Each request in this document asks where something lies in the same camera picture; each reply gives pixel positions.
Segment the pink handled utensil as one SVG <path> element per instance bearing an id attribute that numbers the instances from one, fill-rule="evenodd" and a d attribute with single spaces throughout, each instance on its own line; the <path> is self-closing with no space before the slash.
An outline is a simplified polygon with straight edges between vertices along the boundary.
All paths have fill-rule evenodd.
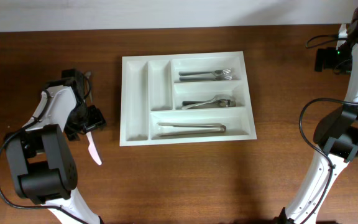
<path id="1" fill-rule="evenodd" d="M 100 166 L 103 162 L 102 162 L 102 160 L 100 158 L 100 155 L 99 155 L 98 150 L 96 148 L 96 145 L 94 143 L 92 133 L 87 132 L 86 137 L 87 137 L 88 142 L 89 142 L 88 152 L 89 152 L 91 158 L 95 161 L 95 163 L 97 163 L 97 165 Z"/>

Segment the small metal teaspoon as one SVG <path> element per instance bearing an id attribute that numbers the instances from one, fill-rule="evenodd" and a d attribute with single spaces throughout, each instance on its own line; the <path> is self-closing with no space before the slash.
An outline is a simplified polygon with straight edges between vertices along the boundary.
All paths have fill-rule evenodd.
<path id="1" fill-rule="evenodd" d="M 93 103 L 90 71 L 85 73 L 85 90 L 85 99 L 89 99 L 89 101 Z"/>

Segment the dark metal knife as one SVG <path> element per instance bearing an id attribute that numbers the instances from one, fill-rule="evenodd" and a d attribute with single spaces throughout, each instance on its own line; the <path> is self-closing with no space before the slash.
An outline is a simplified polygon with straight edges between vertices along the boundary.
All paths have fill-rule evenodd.
<path id="1" fill-rule="evenodd" d="M 222 128 L 226 129 L 226 126 L 220 123 L 158 123 L 159 126 L 169 126 L 174 128 Z"/>
<path id="2" fill-rule="evenodd" d="M 196 131 L 182 131 L 174 133 L 162 133 L 158 134 L 158 137 L 168 137 L 168 136 L 182 136 L 182 135 L 192 135 L 192 134 L 209 134 L 209 133 L 225 133 L 226 129 L 223 128 L 214 128 L 214 129 L 203 129 Z"/>

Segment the metal fork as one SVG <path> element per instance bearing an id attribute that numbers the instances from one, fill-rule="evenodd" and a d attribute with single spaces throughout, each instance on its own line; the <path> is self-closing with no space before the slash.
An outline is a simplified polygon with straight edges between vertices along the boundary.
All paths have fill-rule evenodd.
<path id="1" fill-rule="evenodd" d="M 198 71 L 198 72 L 179 72 L 179 76 L 192 76 L 192 75 L 204 75 L 204 74 L 210 74 L 214 75 L 216 77 L 219 76 L 225 76 L 232 72 L 231 68 L 226 68 L 223 70 L 213 70 L 213 71 Z"/>
<path id="2" fill-rule="evenodd" d="M 181 82 L 203 82 L 203 81 L 224 81 L 224 80 L 233 80 L 233 76 L 221 76 L 221 77 L 210 77 L 210 78 L 201 78 L 201 77 L 180 77 L 179 81 Z"/>

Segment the large metal spoon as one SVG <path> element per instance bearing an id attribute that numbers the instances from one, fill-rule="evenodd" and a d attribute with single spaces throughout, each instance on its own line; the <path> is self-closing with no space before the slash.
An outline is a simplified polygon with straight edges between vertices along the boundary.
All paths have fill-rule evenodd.
<path id="1" fill-rule="evenodd" d="M 204 105 L 216 105 L 220 108 L 237 106 L 236 99 L 230 95 L 215 95 L 212 99 L 206 101 L 183 101 L 181 109 L 187 110 Z"/>
<path id="2" fill-rule="evenodd" d="M 229 100 L 229 99 L 222 99 L 222 100 L 214 100 L 214 101 L 184 101 L 182 103 L 182 109 L 190 109 L 190 108 L 196 108 L 196 107 L 200 107 L 200 106 L 206 106 L 206 105 L 215 105 L 217 107 L 220 108 L 225 108 L 225 107 L 236 107 L 237 104 L 235 101 L 233 100 Z"/>

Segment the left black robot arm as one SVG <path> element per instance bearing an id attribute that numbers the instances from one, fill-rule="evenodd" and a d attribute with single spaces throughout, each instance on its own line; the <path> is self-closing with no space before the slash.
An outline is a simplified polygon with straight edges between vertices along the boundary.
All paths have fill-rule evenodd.
<path id="1" fill-rule="evenodd" d="M 50 210 L 61 223 L 102 223 L 81 196 L 75 160 L 68 141 L 88 138 L 88 150 L 100 165 L 92 131 L 106 121 L 94 105 L 89 78 L 76 69 L 62 71 L 60 80 L 48 82 L 31 119 L 8 134 L 0 148 L 6 153 L 16 194 L 33 204 L 24 210 Z"/>

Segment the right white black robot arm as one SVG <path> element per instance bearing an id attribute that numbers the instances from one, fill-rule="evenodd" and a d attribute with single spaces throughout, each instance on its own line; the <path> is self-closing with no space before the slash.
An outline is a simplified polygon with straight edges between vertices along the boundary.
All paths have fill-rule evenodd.
<path id="1" fill-rule="evenodd" d="M 274 223 L 316 223 L 318 212 L 334 181 L 358 157 L 358 8 L 350 24 L 342 24 L 337 34 L 327 35 L 335 47 L 317 44 L 314 69 L 349 74 L 344 100 L 339 108 L 317 125 L 313 139 L 304 140 L 314 149 L 307 175 L 289 206 L 282 208 Z"/>

